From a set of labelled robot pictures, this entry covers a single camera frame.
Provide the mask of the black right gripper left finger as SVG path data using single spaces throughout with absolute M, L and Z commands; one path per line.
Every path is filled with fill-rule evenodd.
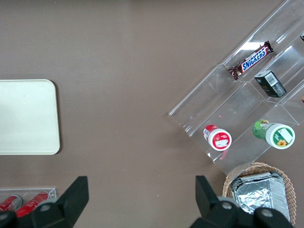
M 32 212 L 33 227 L 72 228 L 88 201 L 88 178 L 79 176 L 56 202 L 43 203 Z

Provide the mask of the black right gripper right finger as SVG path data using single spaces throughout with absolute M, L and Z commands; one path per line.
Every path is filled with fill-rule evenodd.
M 201 217 L 192 228 L 235 228 L 238 207 L 226 200 L 220 201 L 205 176 L 196 176 L 195 197 Z

